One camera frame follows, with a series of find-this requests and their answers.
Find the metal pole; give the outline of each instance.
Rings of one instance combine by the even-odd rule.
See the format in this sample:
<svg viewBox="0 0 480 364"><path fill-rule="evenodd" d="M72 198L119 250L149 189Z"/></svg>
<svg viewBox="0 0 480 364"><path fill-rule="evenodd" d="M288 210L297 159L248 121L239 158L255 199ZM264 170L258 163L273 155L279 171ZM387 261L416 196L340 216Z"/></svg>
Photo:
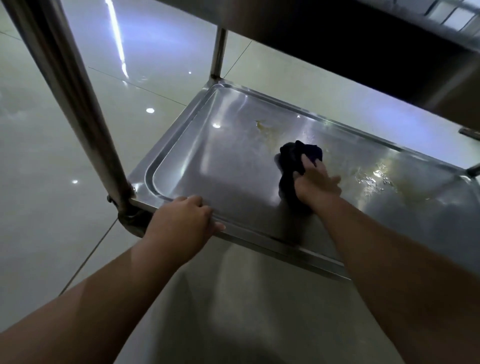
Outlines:
<svg viewBox="0 0 480 364"><path fill-rule="evenodd" d="M212 68L210 69L210 77L220 78L222 71L223 55L225 54L225 46L227 45L228 30L218 26L216 29L215 47L213 49Z"/></svg>
<svg viewBox="0 0 480 364"><path fill-rule="evenodd" d="M470 177L480 176L480 163L477 164L476 166L473 166L473 167L470 167L469 169L467 169L467 174Z"/></svg>
<svg viewBox="0 0 480 364"><path fill-rule="evenodd" d="M102 111L60 0L3 0L53 96L75 131L119 211L132 188L108 132Z"/></svg>

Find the hand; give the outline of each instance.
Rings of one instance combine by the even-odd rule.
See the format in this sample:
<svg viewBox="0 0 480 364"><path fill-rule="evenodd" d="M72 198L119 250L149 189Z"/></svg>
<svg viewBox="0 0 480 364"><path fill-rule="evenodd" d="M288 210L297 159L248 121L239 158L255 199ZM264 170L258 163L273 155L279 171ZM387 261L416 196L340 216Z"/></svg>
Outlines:
<svg viewBox="0 0 480 364"><path fill-rule="evenodd" d="M192 259L225 225L212 221L213 209L200 196L177 197L153 215L144 240L161 247L161 254L181 265Z"/></svg>
<svg viewBox="0 0 480 364"><path fill-rule="evenodd" d="M293 172L295 193L301 202L310 205L315 197L322 193L340 196L342 193L341 188L338 187L340 176L330 178L325 164L318 159L313 164L306 155L302 154L301 161L305 168L303 176L298 172Z"/></svg>

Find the metal tray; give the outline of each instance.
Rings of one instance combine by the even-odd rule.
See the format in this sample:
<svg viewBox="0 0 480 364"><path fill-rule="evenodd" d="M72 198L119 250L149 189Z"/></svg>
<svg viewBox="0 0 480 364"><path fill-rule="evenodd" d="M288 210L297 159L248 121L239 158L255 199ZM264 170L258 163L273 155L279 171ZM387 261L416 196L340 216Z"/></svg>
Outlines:
<svg viewBox="0 0 480 364"><path fill-rule="evenodd" d="M199 194L226 224L221 237L347 277L320 220L278 195L274 158L295 140L323 149L347 201L480 273L480 186L463 169L226 80L210 80L132 172L132 203L154 211Z"/></svg>

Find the glossy floor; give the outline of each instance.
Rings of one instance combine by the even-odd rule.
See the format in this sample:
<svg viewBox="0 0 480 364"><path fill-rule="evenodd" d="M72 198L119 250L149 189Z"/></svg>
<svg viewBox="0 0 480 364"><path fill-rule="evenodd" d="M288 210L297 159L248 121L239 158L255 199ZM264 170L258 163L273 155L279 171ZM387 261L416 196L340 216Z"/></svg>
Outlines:
<svg viewBox="0 0 480 364"><path fill-rule="evenodd" d="M130 171L204 84L215 27L154 0L63 4ZM91 253L74 283L136 239L114 223L114 207L3 8L0 32L2 330L57 296ZM222 74L450 163L479 162L480 143L457 125L236 34ZM118 362L161 359L401 362L351 284L218 239L169 283Z"/></svg>

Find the person's left hand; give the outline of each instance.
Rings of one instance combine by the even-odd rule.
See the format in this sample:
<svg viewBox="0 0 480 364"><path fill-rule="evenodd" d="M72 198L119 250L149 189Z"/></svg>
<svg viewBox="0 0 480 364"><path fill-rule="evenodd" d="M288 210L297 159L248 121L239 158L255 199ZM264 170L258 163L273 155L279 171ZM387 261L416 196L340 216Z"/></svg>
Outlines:
<svg viewBox="0 0 480 364"><path fill-rule="evenodd" d="M225 225L212 221L213 209L200 196L177 197L153 215L144 240L161 248L179 266L192 259Z"/></svg>

